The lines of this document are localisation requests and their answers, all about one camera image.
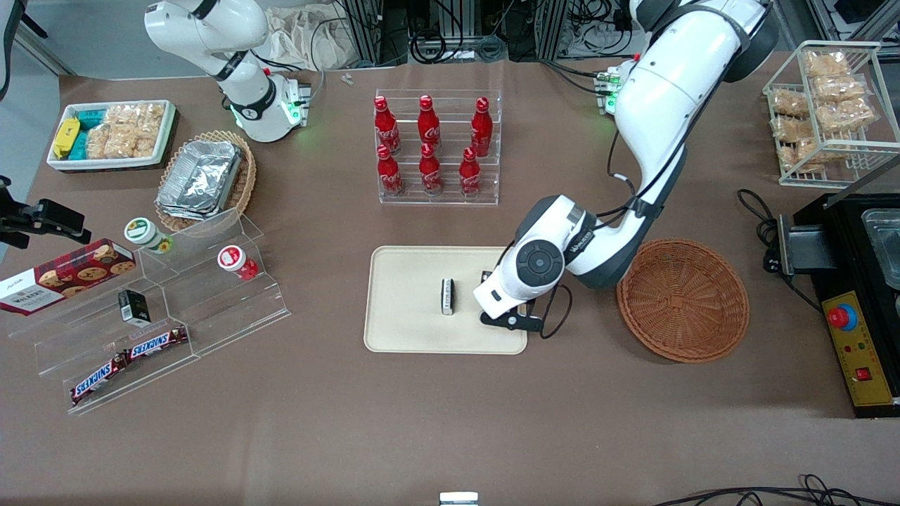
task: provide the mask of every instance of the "coca-cola bottle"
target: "coca-cola bottle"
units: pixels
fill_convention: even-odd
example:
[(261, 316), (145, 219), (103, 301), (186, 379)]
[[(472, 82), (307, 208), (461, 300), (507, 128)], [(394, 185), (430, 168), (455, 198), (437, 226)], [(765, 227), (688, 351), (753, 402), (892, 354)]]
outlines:
[(391, 150), (383, 144), (378, 147), (378, 177), (382, 180), (384, 194), (387, 196), (396, 197), (403, 193), (400, 168), (397, 167), (397, 161), (391, 156)]
[(422, 158), (418, 161), (418, 171), (422, 173), (422, 185), (425, 186), (426, 195), (434, 197), (444, 191), (444, 182), (441, 181), (441, 162), (435, 158), (434, 145), (422, 144)]
[(437, 119), (431, 96), (418, 99), (418, 136), (422, 144), (431, 144), (435, 152), (441, 147), (441, 121)]
[(382, 144), (391, 150), (392, 155), (400, 152), (400, 130), (397, 129), (397, 119), (388, 109), (388, 100), (383, 96), (375, 97), (375, 133)]
[(459, 164), (459, 183), (463, 189), (463, 197), (465, 200), (474, 199), (478, 196), (481, 188), (482, 167), (478, 165), (475, 159), (475, 150), (466, 148), (463, 150), (463, 163)]
[(491, 149), (491, 134), (494, 132), (494, 121), (488, 113), (491, 105), (485, 96), (475, 101), (475, 115), (472, 117), (472, 148), (475, 156), (486, 157)]

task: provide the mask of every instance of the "bottle cap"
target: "bottle cap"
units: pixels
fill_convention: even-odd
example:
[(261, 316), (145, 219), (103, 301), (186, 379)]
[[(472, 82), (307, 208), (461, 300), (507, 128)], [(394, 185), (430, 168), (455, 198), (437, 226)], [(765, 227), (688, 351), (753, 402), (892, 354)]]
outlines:
[(219, 267), (234, 272), (240, 270), (247, 263), (247, 255), (239, 246), (228, 245), (221, 249), (218, 260)]
[(157, 235), (157, 226), (147, 218), (135, 218), (125, 225), (125, 239), (135, 244), (147, 244)]

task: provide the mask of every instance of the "brown tabletop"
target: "brown tabletop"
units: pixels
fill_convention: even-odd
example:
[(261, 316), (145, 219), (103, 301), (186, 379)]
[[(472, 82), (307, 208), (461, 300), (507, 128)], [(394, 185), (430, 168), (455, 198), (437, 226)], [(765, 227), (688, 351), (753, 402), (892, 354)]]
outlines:
[[(582, 63), (605, 68), (613, 60)], [(797, 483), (900, 499), (900, 422), (851, 420), (823, 318), (761, 269), (756, 219), (735, 190), (794, 212), (821, 191), (781, 187), (760, 90), (772, 62), (722, 85), (688, 140), (688, 164), (649, 239), (700, 241), (741, 275), (743, 343), (711, 364), (672, 364), (627, 330), (612, 290), (570, 279), (571, 317), (513, 357), (375, 354), (363, 344), (369, 258), (385, 244), (505, 245), (539, 198), (602, 211), (625, 186), (605, 175), (614, 125), (594, 99), (537, 64), (419, 66), (329, 74), (310, 126), (251, 143), (247, 215), (293, 315), (83, 417), (41, 380), (27, 343), (0, 342), (0, 497), (11, 504), (434, 504), (475, 490), (489, 505), (646, 504), (702, 489)], [(318, 77), (306, 75), (313, 82)], [(373, 168), (376, 88), (500, 88), (497, 208), (381, 207)], [(166, 98), (175, 145), (235, 130), (215, 81), (68, 77), (62, 103)], [(636, 176), (623, 143), (616, 170)], [(154, 216), (159, 171), (58, 174), (31, 200), (122, 239)], [(54, 237), (11, 250), (9, 275), (69, 251)], [(806, 281), (800, 286), (806, 290)]]

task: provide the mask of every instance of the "round wicker basket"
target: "round wicker basket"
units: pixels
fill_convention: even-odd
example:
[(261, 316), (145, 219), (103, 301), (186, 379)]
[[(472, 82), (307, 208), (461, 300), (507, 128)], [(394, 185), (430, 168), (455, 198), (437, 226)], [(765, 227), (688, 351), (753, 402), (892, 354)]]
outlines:
[[(212, 142), (226, 140), (241, 149), (242, 157), (240, 159), (240, 165), (238, 166), (238, 176), (235, 178), (234, 186), (231, 187), (231, 197), (229, 198), (228, 205), (225, 206), (225, 209), (237, 207), (238, 211), (244, 212), (247, 209), (247, 205), (250, 203), (250, 194), (253, 193), (253, 185), (257, 181), (257, 163), (253, 159), (253, 152), (250, 151), (247, 142), (241, 139), (236, 133), (218, 130), (201, 133), (187, 142), (193, 140), (209, 140)], [(166, 178), (172, 171), (172, 166), (175, 164), (176, 158), (178, 158), (178, 155), (185, 149), (187, 142), (182, 144), (181, 148), (178, 148), (178, 151), (169, 159), (166, 170), (163, 172), (162, 180), (159, 182), (160, 188), (166, 183)], [(157, 207), (157, 215), (162, 224), (173, 232), (186, 229), (199, 222), (198, 220), (169, 216), (159, 209), (159, 207)]]
[(677, 362), (728, 355), (750, 320), (741, 278), (712, 249), (685, 239), (643, 244), (616, 295), (637, 338)]

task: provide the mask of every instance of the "acrylic bottle rack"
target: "acrylic bottle rack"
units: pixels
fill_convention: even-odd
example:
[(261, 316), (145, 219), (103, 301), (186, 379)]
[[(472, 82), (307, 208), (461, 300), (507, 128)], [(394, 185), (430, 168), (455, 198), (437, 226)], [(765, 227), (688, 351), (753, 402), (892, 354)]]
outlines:
[[(63, 383), (60, 407), (70, 407), (70, 389), (116, 353), (168, 330), (186, 326), (186, 342), (130, 363), (68, 411), (91, 411), (291, 314), (260, 256), (263, 233), (246, 216), (232, 209), (172, 238), (165, 255), (138, 249), (140, 268), (71, 300), (27, 317), (4, 314), (11, 339), (34, 343), (38, 374)], [(241, 281), (219, 267), (216, 256), (229, 244), (259, 264), (258, 276)], [(122, 321), (118, 293), (125, 289), (147, 298), (151, 325)]]
[[(387, 98), (388, 106), (397, 118), (400, 130), (400, 153), (394, 156), (400, 167), (405, 191), (391, 197), (384, 193), (378, 179), (378, 199), (388, 205), (497, 205), (500, 201), (500, 127), (503, 120), (503, 102), (499, 90), (400, 90), (380, 89), (376, 95)], [(429, 196), (422, 186), (419, 173), (421, 141), (419, 140), (419, 98), (431, 95), (434, 110), (441, 121), (441, 148), (437, 159), (441, 162), (441, 179), (444, 191), (437, 196)], [(472, 141), (472, 117), (475, 101), (485, 96), (490, 102), (490, 117), (494, 128), (490, 139), (488, 156), (478, 158), (481, 165), (481, 191), (478, 196), (463, 198), (459, 180), (459, 165), (463, 162), (463, 150)], [(374, 134), (375, 147), (379, 139)], [(373, 163), (378, 158), (373, 153)]]

